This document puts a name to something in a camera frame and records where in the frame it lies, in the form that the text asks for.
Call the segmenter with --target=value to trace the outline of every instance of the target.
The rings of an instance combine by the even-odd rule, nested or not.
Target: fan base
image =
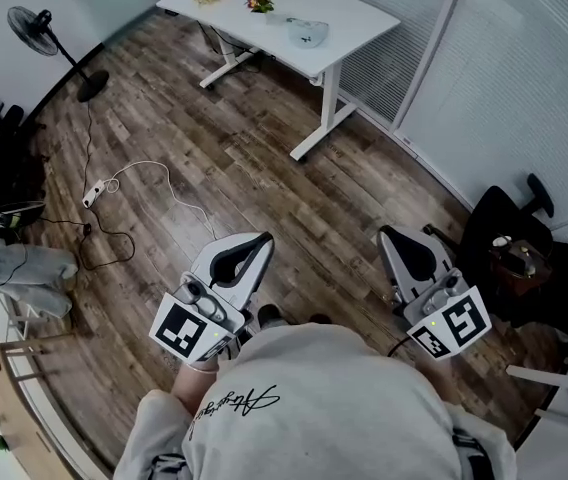
[[[102,89],[106,87],[108,77],[108,71],[96,71],[91,76],[89,76],[88,79],[91,81],[91,83],[82,83],[80,90],[77,91],[77,101],[79,101],[80,103],[85,103],[97,96],[102,91]]]

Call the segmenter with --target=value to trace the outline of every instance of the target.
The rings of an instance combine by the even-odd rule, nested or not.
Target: black handwriting print
[[[212,417],[217,411],[225,406],[233,408],[233,412],[237,413],[241,409],[242,417],[248,416],[251,411],[256,411],[258,409],[266,409],[273,404],[280,401],[281,397],[278,395],[269,395],[269,393],[277,387],[277,384],[272,385],[264,393],[253,398],[255,389],[251,388],[247,395],[236,395],[235,391],[229,391],[228,394],[220,399],[219,401],[211,400],[206,407],[201,409],[197,415],[193,418],[191,426],[188,429],[188,440],[193,439],[193,430],[195,429],[195,423],[202,419],[204,416]]]

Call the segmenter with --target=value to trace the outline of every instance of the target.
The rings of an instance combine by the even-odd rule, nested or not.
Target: white desk
[[[300,160],[356,109],[354,104],[349,103],[335,112],[342,59],[400,22],[359,0],[273,0],[275,14],[329,24],[328,37],[322,44],[305,50],[289,41],[286,25],[269,24],[264,16],[251,13],[245,2],[246,0],[219,0],[213,4],[199,5],[194,0],[162,0],[157,5],[254,46],[250,52],[236,57],[233,48],[220,40],[226,64],[202,80],[202,87],[210,85],[259,50],[275,56],[309,79],[323,75],[324,97],[320,126],[291,152],[295,160]]]

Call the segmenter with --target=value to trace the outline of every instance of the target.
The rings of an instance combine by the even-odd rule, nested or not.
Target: standing fan
[[[77,91],[77,99],[80,102],[84,103],[94,98],[104,89],[108,81],[108,71],[100,70],[91,76],[86,76],[53,33],[50,27],[52,19],[50,11],[44,10],[36,15],[24,7],[11,7],[7,18],[13,32],[32,50],[47,57],[57,55],[58,51],[62,52],[62,55],[84,79],[80,90]]]

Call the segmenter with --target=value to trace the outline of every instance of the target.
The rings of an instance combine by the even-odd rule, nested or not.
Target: power strip
[[[106,189],[106,184],[102,180],[99,180],[95,185],[93,185],[82,199],[84,207],[90,208],[93,206],[93,203],[95,203],[95,200],[102,195],[104,189]]]

